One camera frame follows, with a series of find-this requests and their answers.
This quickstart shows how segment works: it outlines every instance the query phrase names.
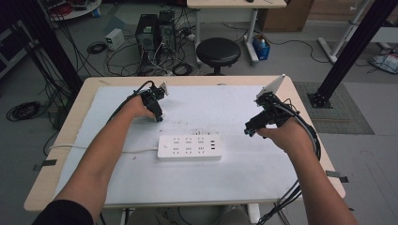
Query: power outlet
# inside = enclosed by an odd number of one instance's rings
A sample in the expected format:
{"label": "power outlet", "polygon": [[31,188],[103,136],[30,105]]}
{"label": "power outlet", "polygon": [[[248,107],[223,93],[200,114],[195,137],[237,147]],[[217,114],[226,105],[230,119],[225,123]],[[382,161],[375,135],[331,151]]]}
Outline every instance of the power outlet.
{"label": "power outlet", "polygon": [[158,158],[166,160],[220,160],[220,135],[162,135],[159,138]]}

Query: black sleeve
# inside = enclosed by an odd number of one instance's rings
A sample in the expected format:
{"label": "black sleeve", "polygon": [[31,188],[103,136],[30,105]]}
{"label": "black sleeve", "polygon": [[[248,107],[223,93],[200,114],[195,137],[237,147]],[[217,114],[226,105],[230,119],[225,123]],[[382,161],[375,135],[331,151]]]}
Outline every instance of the black sleeve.
{"label": "black sleeve", "polygon": [[33,225],[47,224],[93,225],[94,221],[88,210],[80,204],[69,200],[57,200],[49,203],[33,222]]}

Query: round stool seat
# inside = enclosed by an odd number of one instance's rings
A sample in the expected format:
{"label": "round stool seat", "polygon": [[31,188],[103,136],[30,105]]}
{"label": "round stool seat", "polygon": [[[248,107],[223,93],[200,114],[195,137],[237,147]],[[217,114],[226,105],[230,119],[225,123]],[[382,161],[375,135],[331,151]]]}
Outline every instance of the round stool seat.
{"label": "round stool seat", "polygon": [[211,68],[233,65],[240,57],[240,48],[230,39],[215,37],[202,41],[196,48],[196,55]]}

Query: gray rug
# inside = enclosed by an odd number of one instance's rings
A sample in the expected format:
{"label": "gray rug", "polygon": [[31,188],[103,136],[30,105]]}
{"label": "gray rug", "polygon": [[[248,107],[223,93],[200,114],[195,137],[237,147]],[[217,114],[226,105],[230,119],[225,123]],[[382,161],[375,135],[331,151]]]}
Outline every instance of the gray rug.
{"label": "gray rug", "polygon": [[342,83],[330,98],[332,109],[316,109],[311,106],[307,93],[315,93],[320,82],[294,82],[294,85],[317,132],[375,134]]}

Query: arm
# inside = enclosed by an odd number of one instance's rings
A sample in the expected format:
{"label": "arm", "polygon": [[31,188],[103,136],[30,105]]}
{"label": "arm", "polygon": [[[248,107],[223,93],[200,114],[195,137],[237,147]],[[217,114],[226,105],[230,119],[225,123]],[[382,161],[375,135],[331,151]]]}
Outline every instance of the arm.
{"label": "arm", "polygon": [[141,97],[134,97],[97,134],[55,200],[79,203],[90,212],[94,221],[97,221],[129,126],[134,118],[140,116],[153,117],[153,114],[144,107]]}
{"label": "arm", "polygon": [[357,224],[347,205],[326,177],[308,134],[295,118],[290,118],[279,128],[258,129],[257,134],[271,138],[292,161],[309,224]]}

